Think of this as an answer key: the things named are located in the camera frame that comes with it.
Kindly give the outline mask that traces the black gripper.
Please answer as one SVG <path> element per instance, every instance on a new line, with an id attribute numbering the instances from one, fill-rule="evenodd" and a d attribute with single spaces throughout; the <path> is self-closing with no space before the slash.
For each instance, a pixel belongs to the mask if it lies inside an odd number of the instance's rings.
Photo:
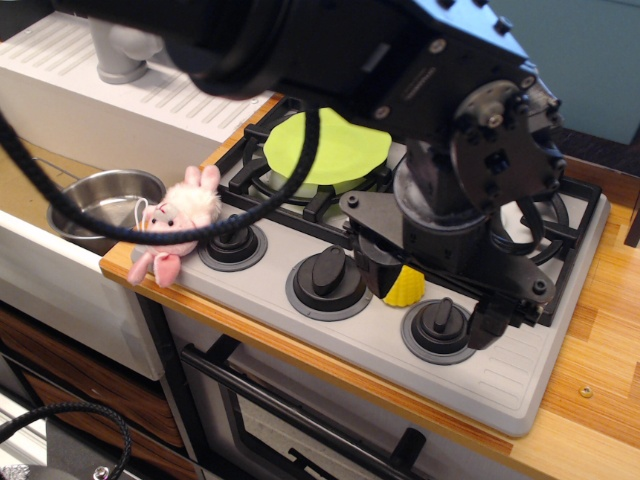
<path id="1" fill-rule="evenodd" d="M 517 306 L 536 309 L 555 296 L 553 280 L 532 260 L 493 245 L 485 216 L 474 210 L 435 216 L 405 166 L 396 171 L 393 192 L 349 191 L 339 206 L 349 218 L 356 266 L 374 296 L 385 298 L 408 265 L 478 301 L 470 317 L 470 349 L 497 341 Z"/>

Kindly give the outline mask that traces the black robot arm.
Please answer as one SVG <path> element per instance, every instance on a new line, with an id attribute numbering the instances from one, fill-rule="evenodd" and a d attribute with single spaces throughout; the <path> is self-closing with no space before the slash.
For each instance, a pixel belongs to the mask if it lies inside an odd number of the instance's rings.
<path id="1" fill-rule="evenodd" d="M 484 1 L 58 1 L 58 11 L 162 38 L 202 91 L 300 100 L 306 130 L 290 180 L 223 233 L 267 216 L 318 161 L 323 107 L 404 142 L 389 194 L 349 194 L 357 265 L 384 296 L 402 265 L 473 297 L 471 348 L 533 324 L 555 290 L 530 259 L 538 196 L 566 167 L 554 98 Z"/>

